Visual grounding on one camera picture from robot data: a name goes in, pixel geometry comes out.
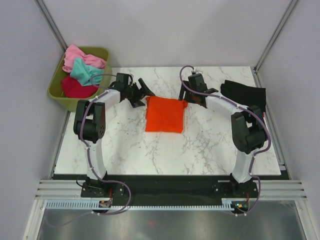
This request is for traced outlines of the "orange t shirt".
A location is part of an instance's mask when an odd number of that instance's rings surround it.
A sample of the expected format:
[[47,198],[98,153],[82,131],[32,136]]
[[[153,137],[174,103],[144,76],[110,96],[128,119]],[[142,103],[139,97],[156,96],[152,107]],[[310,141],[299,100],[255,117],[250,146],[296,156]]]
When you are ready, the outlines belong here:
[[146,132],[182,133],[184,112],[188,106],[185,100],[148,96],[146,98]]

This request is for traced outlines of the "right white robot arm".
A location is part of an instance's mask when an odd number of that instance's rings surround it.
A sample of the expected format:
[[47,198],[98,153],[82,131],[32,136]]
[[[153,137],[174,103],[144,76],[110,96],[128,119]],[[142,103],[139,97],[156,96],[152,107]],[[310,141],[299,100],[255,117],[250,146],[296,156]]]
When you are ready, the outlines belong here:
[[246,182],[252,178],[253,162],[257,154],[271,146],[270,134],[259,105],[243,105],[233,101],[215,88],[207,88],[202,74],[193,72],[188,80],[181,80],[179,100],[198,104],[208,110],[225,114],[231,121],[232,141],[237,149],[236,162],[231,173],[229,191],[235,197],[247,191]]

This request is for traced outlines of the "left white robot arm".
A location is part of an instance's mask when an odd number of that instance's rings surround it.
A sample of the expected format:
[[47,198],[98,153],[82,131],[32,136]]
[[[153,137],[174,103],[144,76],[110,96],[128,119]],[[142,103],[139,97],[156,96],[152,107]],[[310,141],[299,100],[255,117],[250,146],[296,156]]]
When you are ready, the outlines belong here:
[[127,99],[133,108],[143,107],[144,97],[155,94],[142,78],[140,87],[127,73],[117,73],[109,87],[100,86],[103,92],[92,99],[77,102],[73,132],[84,143],[87,157],[85,184],[99,197],[110,191],[107,169],[103,160],[102,138],[106,132],[106,110]]

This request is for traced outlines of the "folded black t shirt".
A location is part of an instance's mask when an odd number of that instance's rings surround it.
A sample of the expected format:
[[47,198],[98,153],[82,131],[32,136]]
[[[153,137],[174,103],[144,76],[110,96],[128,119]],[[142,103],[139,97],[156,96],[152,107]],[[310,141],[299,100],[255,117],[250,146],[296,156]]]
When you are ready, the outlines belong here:
[[238,82],[225,80],[220,85],[220,91],[226,98],[251,107],[259,107],[263,113],[266,112],[266,88],[247,86]]

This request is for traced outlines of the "teal t shirt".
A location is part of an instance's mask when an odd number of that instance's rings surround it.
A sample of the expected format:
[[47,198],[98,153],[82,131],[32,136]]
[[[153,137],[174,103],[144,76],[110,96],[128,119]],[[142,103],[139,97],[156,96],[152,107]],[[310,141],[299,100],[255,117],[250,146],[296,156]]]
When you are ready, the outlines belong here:
[[77,80],[81,86],[99,85],[104,69],[96,68],[84,63],[81,58],[75,58],[70,77]]

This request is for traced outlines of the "red t shirt in bin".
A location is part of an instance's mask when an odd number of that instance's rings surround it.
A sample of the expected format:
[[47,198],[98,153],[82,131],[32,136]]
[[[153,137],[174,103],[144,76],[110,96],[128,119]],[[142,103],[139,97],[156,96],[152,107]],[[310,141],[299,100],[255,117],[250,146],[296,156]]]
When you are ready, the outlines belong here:
[[68,98],[86,99],[94,95],[98,88],[93,85],[82,86],[76,79],[69,75],[61,82],[61,87],[64,94]]

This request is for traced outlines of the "pink t shirt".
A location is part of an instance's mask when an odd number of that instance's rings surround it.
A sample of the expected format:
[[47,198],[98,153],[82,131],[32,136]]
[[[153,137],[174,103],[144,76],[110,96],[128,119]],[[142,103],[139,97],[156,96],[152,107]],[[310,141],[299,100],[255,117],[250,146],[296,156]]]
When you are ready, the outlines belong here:
[[64,53],[62,70],[71,73],[76,59],[83,60],[85,65],[97,69],[104,69],[107,64],[109,53],[104,48],[82,47],[71,44]]

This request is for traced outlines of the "aluminium base extrusion rails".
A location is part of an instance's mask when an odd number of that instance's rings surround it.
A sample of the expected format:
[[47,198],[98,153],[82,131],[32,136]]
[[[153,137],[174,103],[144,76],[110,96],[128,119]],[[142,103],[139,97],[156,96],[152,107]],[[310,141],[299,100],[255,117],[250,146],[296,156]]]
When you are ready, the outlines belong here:
[[[81,189],[74,180],[41,180],[36,199],[79,199]],[[262,180],[262,200],[305,200],[306,192],[299,180]]]

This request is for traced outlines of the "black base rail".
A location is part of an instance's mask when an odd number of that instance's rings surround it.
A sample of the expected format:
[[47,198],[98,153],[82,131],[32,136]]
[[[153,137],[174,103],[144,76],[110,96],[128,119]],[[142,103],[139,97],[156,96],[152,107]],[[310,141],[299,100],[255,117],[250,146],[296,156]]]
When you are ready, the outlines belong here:
[[236,183],[226,175],[108,175],[107,182],[86,179],[83,198],[112,198],[113,206],[218,206],[222,199],[254,199],[253,180]]

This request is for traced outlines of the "right aluminium frame post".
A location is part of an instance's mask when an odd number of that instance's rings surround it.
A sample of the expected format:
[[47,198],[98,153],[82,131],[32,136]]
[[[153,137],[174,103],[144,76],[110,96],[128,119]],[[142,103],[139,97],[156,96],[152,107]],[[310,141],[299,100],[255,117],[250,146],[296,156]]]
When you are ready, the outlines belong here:
[[258,73],[260,68],[262,67],[265,59],[267,58],[269,52],[272,50],[273,46],[275,45],[277,39],[279,38],[280,34],[282,33],[283,29],[285,28],[287,22],[289,21],[290,16],[292,15],[293,11],[295,10],[296,6],[298,5],[299,0],[290,0],[287,7],[285,8],[284,13],[282,14],[278,24],[276,25],[267,45],[265,46],[262,54],[260,55],[257,63],[252,68],[255,74]]

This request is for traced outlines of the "aluminium frame post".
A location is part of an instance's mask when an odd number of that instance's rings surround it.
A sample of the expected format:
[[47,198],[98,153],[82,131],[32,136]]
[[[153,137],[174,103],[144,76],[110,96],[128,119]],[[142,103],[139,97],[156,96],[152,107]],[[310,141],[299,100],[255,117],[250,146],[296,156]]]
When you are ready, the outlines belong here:
[[276,25],[267,45],[265,46],[262,54],[260,55],[257,63],[252,68],[255,74],[258,73],[260,68],[262,67],[265,59],[267,58],[269,52],[272,50],[273,46],[275,45],[277,39],[279,38],[280,34],[282,33],[283,29],[285,28],[287,22],[289,21],[290,16],[292,15],[293,11],[295,10],[296,6],[298,5],[299,0],[290,0],[287,7],[285,8],[284,13],[282,14],[278,24]]
[[38,9],[40,10],[42,16],[44,17],[47,25],[49,26],[51,32],[53,33],[55,39],[57,40],[60,48],[65,51],[68,47],[61,31],[59,30],[54,18],[52,17],[46,3],[44,0],[34,0],[35,4],[37,5]]

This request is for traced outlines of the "left aluminium frame post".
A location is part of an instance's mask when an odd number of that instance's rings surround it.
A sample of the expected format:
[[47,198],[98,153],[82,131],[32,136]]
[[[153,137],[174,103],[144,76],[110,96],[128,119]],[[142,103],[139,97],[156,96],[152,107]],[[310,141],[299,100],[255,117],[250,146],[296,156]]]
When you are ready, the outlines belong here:
[[42,16],[44,17],[47,25],[49,26],[51,32],[53,33],[55,39],[57,40],[60,48],[65,51],[68,47],[61,31],[59,30],[54,18],[52,17],[46,3],[44,0],[34,0],[35,4],[37,5],[38,9],[40,10]]

